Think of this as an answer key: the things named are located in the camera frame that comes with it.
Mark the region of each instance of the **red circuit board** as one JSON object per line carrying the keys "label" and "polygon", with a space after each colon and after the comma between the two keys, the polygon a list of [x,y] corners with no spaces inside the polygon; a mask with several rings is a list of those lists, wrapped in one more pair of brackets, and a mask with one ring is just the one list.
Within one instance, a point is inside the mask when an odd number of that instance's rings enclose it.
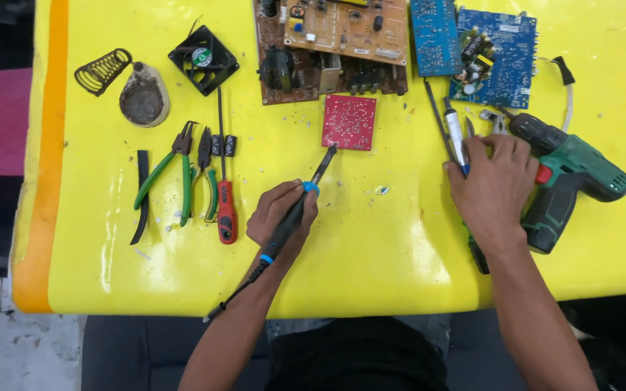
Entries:
{"label": "red circuit board", "polygon": [[370,151],[375,119],[375,99],[327,95],[322,146]]}

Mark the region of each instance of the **cooling fan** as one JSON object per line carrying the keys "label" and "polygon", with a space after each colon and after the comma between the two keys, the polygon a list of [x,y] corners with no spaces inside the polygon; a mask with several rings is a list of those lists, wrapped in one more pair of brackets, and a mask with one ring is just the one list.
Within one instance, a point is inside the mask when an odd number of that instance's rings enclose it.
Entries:
{"label": "cooling fan", "polygon": [[168,58],[199,92],[209,95],[240,67],[236,57],[206,27],[200,26]]}

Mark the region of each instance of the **blue soldering iron grip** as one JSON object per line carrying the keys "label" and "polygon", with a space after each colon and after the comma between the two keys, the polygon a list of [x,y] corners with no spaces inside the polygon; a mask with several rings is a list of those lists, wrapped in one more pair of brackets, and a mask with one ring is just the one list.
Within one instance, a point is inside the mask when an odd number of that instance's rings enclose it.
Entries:
{"label": "blue soldering iron grip", "polygon": [[297,200],[293,206],[291,206],[287,214],[274,229],[269,244],[262,248],[262,254],[260,255],[261,260],[271,264],[277,259],[279,253],[282,252],[284,245],[286,245],[287,241],[289,241],[289,237],[291,237],[293,231],[295,231],[301,224],[304,208],[303,204],[306,201],[306,196],[308,196],[310,191],[317,191],[317,193],[320,194],[318,186],[312,182],[303,182],[303,189],[304,193],[301,195],[301,198]]}

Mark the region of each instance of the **red screwdriver handle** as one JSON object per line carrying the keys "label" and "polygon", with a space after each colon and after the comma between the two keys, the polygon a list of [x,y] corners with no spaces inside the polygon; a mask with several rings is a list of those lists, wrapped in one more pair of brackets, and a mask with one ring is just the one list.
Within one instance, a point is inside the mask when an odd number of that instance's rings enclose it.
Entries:
{"label": "red screwdriver handle", "polygon": [[238,221],[236,209],[233,206],[233,192],[231,181],[218,183],[219,214],[216,223],[219,226],[219,239],[223,244],[233,244],[238,238]]}

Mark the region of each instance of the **person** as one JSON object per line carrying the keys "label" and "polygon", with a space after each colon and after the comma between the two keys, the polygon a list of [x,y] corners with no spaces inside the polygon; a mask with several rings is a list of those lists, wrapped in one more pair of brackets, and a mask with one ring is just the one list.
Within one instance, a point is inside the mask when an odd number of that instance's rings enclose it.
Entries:
{"label": "person", "polygon": [[[492,277],[504,344],[530,390],[597,390],[588,362],[547,289],[519,224],[533,190],[538,160],[515,137],[494,134],[465,140],[472,170],[467,179],[447,162],[451,197],[483,250]],[[488,155],[488,147],[493,154]],[[300,198],[300,180],[262,195],[247,235],[266,243]],[[316,195],[276,262],[212,321],[197,344],[179,391],[229,390],[246,366],[287,271],[317,216]],[[256,267],[259,256],[246,273]],[[266,390],[443,391],[447,315],[267,321],[271,378]]]}

